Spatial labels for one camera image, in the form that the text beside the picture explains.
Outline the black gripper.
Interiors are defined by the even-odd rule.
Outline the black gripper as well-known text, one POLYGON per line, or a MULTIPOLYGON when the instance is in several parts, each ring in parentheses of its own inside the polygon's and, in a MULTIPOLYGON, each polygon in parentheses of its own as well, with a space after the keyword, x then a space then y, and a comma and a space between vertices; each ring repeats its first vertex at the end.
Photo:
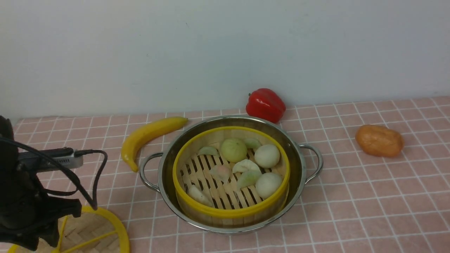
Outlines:
POLYGON ((77 199, 50 196, 37 176, 49 163, 43 152, 20 154, 9 119, 1 117, 1 242, 36 251, 41 240, 56 248, 60 240, 58 221, 79 217, 77 199))

